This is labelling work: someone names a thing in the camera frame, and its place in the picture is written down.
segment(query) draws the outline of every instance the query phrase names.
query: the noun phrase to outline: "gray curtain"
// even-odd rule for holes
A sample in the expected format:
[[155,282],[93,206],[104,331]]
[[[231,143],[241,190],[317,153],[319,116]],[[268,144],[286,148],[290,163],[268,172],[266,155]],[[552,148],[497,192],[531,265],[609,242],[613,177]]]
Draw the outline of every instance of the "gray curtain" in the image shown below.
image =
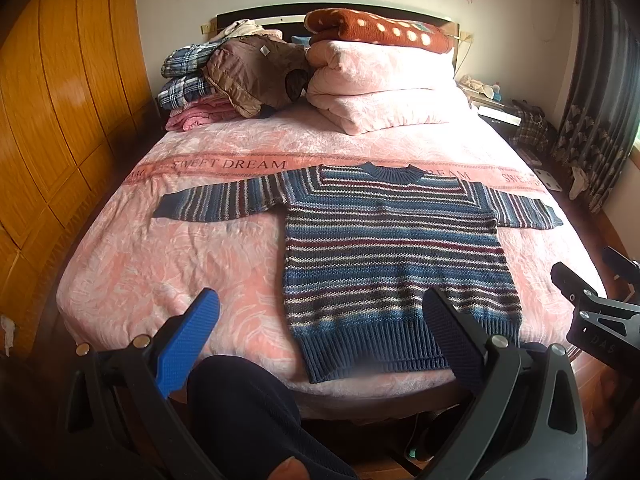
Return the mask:
[[640,44],[612,0],[580,0],[574,76],[552,154],[589,179],[598,212],[628,159],[640,123]]

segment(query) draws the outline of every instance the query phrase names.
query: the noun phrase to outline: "silver bolt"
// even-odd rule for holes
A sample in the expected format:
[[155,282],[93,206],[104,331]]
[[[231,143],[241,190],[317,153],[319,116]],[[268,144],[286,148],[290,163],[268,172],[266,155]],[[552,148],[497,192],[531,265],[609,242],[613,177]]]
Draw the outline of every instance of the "silver bolt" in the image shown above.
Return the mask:
[[80,343],[76,346],[76,355],[82,357],[83,355],[87,355],[89,350],[91,350],[89,343]]
[[491,336],[491,343],[496,348],[507,348],[509,346],[509,341],[505,336],[496,334]]
[[146,334],[140,334],[133,338],[133,346],[136,348],[146,348],[151,343],[151,338]]
[[566,349],[560,343],[553,343],[551,345],[551,351],[556,355],[566,355]]

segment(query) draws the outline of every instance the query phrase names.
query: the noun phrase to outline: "red band on bedspread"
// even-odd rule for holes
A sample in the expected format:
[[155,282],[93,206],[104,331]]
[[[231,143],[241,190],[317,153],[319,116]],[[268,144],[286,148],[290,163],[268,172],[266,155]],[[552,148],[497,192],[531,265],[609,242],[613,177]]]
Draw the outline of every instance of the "red band on bedspread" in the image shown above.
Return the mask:
[[230,153],[200,152],[173,155],[137,165],[123,184],[138,184],[155,176],[216,176],[240,180],[285,170],[308,168],[318,164],[354,166],[370,160],[379,166],[413,164],[429,174],[482,182],[494,189],[542,190],[534,173],[487,164],[459,164],[434,160],[393,160],[316,153]]

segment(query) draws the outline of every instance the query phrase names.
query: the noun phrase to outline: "striped sweater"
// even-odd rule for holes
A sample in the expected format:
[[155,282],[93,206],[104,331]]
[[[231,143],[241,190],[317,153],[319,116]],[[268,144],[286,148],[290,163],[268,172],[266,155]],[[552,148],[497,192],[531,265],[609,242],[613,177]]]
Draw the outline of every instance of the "striped sweater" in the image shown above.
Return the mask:
[[520,301],[497,227],[562,225],[540,200],[370,162],[194,187],[164,195],[154,216],[217,222],[279,204],[286,318],[312,383],[447,367],[422,316],[434,285],[517,342]]

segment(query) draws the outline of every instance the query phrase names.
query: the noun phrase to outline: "wooden wardrobe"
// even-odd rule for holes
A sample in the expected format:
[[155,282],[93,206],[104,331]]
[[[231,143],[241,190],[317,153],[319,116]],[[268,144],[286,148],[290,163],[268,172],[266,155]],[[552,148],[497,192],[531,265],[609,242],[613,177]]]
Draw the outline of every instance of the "wooden wardrobe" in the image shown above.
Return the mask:
[[118,162],[157,123],[136,0],[26,4],[0,51],[0,314],[17,356]]

